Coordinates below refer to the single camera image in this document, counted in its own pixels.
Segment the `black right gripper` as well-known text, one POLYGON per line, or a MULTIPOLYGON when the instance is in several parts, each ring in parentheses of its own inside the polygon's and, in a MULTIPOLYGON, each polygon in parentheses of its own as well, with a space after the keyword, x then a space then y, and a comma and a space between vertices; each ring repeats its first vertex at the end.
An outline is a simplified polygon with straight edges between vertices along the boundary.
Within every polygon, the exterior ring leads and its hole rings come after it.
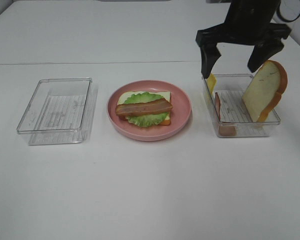
POLYGON ((279 0, 232 0, 223 23, 198 30, 195 41, 200 46, 202 76, 208 78, 221 57, 218 43, 255 45, 247 63, 252 73, 280 52, 284 48, 280 39, 286 39, 291 29, 271 22, 279 5, 279 0))

